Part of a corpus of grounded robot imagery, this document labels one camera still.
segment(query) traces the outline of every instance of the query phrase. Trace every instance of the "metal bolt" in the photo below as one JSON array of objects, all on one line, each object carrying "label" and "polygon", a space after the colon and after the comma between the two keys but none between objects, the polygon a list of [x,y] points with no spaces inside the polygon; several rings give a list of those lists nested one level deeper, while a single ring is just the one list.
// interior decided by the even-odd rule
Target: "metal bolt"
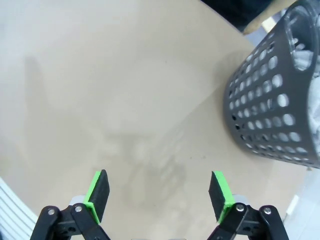
[{"label": "metal bolt", "polygon": [[271,214],[271,209],[270,209],[270,207],[265,207],[264,209],[263,209],[263,212],[265,213],[265,214]]},{"label": "metal bolt", "polygon": [[238,204],[235,209],[238,211],[238,212],[243,212],[245,210],[244,206],[241,205],[241,204]]},{"label": "metal bolt", "polygon": [[48,214],[49,215],[53,215],[55,213],[55,210],[54,209],[49,209],[49,211],[48,211]]},{"label": "metal bolt", "polygon": [[81,206],[76,206],[74,209],[77,213],[82,211],[82,207]]}]

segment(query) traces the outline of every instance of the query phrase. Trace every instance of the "green strip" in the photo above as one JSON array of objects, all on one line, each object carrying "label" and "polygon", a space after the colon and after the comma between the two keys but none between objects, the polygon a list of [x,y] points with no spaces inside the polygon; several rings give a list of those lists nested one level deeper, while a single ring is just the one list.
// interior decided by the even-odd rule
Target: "green strip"
[{"label": "green strip", "polygon": [[96,212],[96,209],[95,209],[95,205],[93,204],[93,202],[90,202],[89,199],[90,199],[90,196],[92,194],[92,192],[94,191],[95,189],[95,186],[96,186],[96,183],[100,177],[100,174],[101,174],[101,171],[96,171],[95,172],[95,175],[91,181],[91,184],[90,184],[90,187],[89,187],[89,190],[88,192],[86,193],[85,197],[84,197],[84,200],[83,200],[83,204],[86,206],[87,209],[89,209],[93,215],[93,218],[94,220],[96,221],[97,224],[100,223],[100,220],[98,218],[98,215],[97,215],[97,212]]},{"label": "green strip", "polygon": [[215,175],[216,179],[218,180],[222,194],[225,199],[223,210],[222,210],[221,215],[218,220],[218,223],[220,224],[223,221],[223,219],[226,217],[228,212],[230,211],[230,208],[233,206],[233,204],[236,203],[236,201],[235,201],[234,196],[232,195],[232,192],[230,190],[230,187],[228,185],[228,182],[227,182],[224,174],[221,171],[215,171],[214,175]]}]

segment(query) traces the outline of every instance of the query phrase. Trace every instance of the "gray plastic basket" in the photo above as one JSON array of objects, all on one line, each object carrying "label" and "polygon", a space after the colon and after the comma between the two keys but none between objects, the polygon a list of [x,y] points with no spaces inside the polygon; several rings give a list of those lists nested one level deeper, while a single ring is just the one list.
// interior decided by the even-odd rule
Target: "gray plastic basket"
[{"label": "gray plastic basket", "polygon": [[[226,124],[252,154],[320,168],[308,118],[308,92],[319,54],[316,1],[294,3],[227,82]],[[313,53],[298,69],[293,52]]]}]

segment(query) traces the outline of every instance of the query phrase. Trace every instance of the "green gripper pad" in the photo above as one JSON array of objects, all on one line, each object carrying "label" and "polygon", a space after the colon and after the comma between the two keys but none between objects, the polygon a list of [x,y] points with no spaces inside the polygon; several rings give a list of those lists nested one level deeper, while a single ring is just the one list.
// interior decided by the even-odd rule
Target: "green gripper pad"
[{"label": "green gripper pad", "polygon": [[209,195],[215,218],[220,224],[228,214],[232,205],[236,203],[227,180],[221,171],[212,172]]},{"label": "green gripper pad", "polygon": [[94,220],[101,223],[109,197],[110,187],[106,170],[95,172],[83,204],[91,211]]}]

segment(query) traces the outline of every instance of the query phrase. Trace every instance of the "table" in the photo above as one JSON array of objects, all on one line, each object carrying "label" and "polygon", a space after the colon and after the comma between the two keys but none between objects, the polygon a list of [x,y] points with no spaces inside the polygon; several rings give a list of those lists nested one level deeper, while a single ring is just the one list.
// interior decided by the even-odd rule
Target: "table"
[{"label": "table", "polygon": [[113,240],[207,239],[211,171],[284,216],[305,168],[241,151],[222,116],[252,51],[197,0],[7,2],[0,39],[0,176],[36,213],[106,169]]}]

